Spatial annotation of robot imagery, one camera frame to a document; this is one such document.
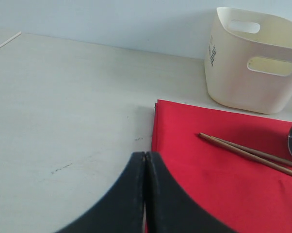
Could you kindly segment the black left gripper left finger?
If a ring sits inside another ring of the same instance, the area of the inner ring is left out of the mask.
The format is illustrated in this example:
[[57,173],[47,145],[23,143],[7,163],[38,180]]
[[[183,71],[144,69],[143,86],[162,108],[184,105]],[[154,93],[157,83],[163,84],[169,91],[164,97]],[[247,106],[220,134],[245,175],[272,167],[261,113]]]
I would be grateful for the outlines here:
[[60,233],[141,233],[145,153],[134,152],[106,194]]

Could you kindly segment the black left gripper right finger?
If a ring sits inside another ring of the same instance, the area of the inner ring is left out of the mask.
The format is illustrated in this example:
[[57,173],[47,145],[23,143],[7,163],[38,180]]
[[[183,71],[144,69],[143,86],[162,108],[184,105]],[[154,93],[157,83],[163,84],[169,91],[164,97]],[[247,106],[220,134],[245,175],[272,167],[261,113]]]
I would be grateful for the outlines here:
[[146,153],[145,205],[147,233],[235,232],[182,189],[156,152]]

